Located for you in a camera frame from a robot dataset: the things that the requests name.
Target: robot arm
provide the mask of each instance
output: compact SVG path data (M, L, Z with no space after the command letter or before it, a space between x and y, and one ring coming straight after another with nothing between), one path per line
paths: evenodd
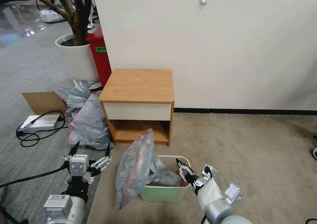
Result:
M217 170L205 165L202 176L199 177L189 166L176 159L180 176L190 183L194 193L198 196L200 207L205 216L205 224L252 224L241 216L234 215L233 206L243 197L243 192L236 183L231 183L225 193L215 182Z
M44 209L48 216L46 224L82 224L84 206L88 201L88 185L93 177L99 175L112 161L110 145L106 154L98 161L88 160L87 155L76 155L77 143L64 156L64 165L70 176L67 178L68 187L60 195L50 195Z

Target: potted plant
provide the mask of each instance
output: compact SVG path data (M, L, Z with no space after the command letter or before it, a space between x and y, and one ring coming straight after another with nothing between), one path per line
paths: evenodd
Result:
M98 81L98 73L89 44L88 17L91 10L91 0L59 0L63 8L51 0L39 0L50 9L61 15L70 25L72 34L64 35L55 41L60 48L69 74L75 80Z

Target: cardboard sheet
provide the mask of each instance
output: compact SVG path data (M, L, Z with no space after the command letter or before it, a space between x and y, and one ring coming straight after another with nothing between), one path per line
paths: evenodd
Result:
M22 93L22 95L33 112L37 115L52 110L65 112L67 109L64 101L54 92Z

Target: silver robot arm segment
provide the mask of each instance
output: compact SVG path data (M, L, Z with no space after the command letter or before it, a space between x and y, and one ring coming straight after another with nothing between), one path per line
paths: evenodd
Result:
M198 196L200 207L205 217L205 224L252 224L241 216L234 215L235 203L241 201L243 192L236 183L231 183L223 193L215 182L217 170L205 165L202 177L199 177L189 166L176 159L180 176L190 183L194 193Z

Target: white planter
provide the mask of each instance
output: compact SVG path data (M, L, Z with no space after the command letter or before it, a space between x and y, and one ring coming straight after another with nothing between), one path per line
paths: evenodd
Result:
M62 36L55 41L55 45L57 45L60 50L69 75L76 81L87 80L99 82L98 72L89 44L72 47L61 45L63 41L67 41L71 38L73 38L73 34Z

